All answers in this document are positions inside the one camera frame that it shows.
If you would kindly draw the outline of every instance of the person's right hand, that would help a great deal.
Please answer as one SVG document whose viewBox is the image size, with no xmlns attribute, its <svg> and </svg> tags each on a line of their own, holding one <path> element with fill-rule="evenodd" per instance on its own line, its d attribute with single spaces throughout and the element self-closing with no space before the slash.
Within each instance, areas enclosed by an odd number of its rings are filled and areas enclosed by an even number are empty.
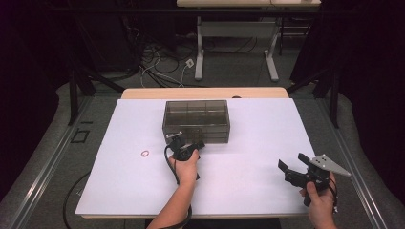
<svg viewBox="0 0 405 229">
<path fill-rule="evenodd" d="M 199 159 L 199 151 L 194 150 L 193 155 L 186 161 L 175 160 L 173 156 L 169 157 L 172 168 L 175 169 L 176 175 L 179 178 L 179 185 L 195 184 L 197 178 L 197 161 Z"/>
<path fill-rule="evenodd" d="M 335 181 L 333 173 L 330 173 L 330 179 Z M 335 189 L 334 184 L 330 181 L 330 187 Z M 333 209 L 333 194 L 329 189 L 326 189 L 318 194 L 313 182 L 307 183 L 307 190 L 301 192 L 301 195 L 309 194 L 311 203 L 309 205 L 309 220 L 316 229 L 336 228 L 332 209 Z"/>
</svg>

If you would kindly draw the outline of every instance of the white tabletop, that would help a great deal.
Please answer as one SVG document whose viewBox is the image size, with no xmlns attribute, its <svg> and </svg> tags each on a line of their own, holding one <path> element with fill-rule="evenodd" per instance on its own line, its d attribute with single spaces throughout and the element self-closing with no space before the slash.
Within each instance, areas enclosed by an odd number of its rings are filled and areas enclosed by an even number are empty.
<svg viewBox="0 0 405 229">
<path fill-rule="evenodd" d="M 77 205 L 85 218 L 151 218 L 177 187 L 163 149 L 164 99 L 121 99 Z M 305 173 L 297 157 L 314 157 L 290 98 L 227 99 L 227 144 L 207 144 L 198 162 L 200 179 L 193 218 L 297 216 L 307 212 L 299 188 L 284 181 L 282 159 Z M 148 150 L 149 156 L 142 157 Z"/>
<path fill-rule="evenodd" d="M 320 0 L 177 0 L 178 7 L 314 7 Z"/>
</svg>

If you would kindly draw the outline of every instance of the transparent gray container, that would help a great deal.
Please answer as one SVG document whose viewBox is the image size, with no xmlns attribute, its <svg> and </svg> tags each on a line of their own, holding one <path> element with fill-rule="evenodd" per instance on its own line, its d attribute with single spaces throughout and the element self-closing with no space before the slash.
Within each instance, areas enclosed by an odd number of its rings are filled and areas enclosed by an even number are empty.
<svg viewBox="0 0 405 229">
<path fill-rule="evenodd" d="M 229 140 L 229 113 L 226 100 L 167 101 L 163 119 L 163 134 L 182 132 L 185 144 L 203 141 L 227 143 Z"/>
</svg>

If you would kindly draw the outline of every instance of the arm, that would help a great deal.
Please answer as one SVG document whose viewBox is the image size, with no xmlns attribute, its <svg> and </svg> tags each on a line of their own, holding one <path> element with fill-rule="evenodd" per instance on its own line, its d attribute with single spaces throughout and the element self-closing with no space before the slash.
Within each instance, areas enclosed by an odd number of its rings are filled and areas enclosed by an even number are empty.
<svg viewBox="0 0 405 229">
<path fill-rule="evenodd" d="M 330 173 L 330 179 L 334 179 L 333 173 Z M 309 220 L 316 229 L 336 229 L 333 221 L 333 194 L 329 189 L 319 193 L 316 191 L 313 182 L 307 183 L 307 192 L 311 200 L 309 206 Z"/>
<path fill-rule="evenodd" d="M 199 152 L 195 150 L 187 161 L 177 161 L 170 156 L 172 167 L 179 177 L 179 187 L 172 197 L 153 219 L 148 229 L 162 228 L 182 222 L 187 217 L 187 210 L 194 194 L 197 178 L 197 160 Z"/>
</svg>

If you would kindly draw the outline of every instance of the desk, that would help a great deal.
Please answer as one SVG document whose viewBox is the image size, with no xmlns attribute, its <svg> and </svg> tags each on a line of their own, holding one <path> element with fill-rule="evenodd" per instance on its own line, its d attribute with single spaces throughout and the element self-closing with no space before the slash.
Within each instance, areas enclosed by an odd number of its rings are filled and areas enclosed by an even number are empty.
<svg viewBox="0 0 405 229">
<path fill-rule="evenodd" d="M 187 8 L 314 8 L 320 0 L 177 0 L 179 7 Z M 265 58 L 272 81 L 279 80 L 274 65 L 273 53 L 279 33 L 279 26 L 273 22 L 203 22 L 197 18 L 197 63 L 195 79 L 203 79 L 203 37 L 271 37 Z"/>
<path fill-rule="evenodd" d="M 234 95 L 242 98 L 230 98 Z M 282 159 L 304 173 L 307 167 L 298 160 L 298 153 L 314 156 L 295 104 L 284 89 L 177 88 L 123 93 L 76 214 L 88 219 L 149 219 L 170 198 L 177 185 L 163 156 L 161 124 L 166 100 L 162 98 L 227 99 L 229 142 L 207 144 L 201 150 L 193 218 L 307 213 L 299 189 L 285 182 L 277 167 Z M 140 155 L 144 150 L 149 156 Z"/>
</svg>

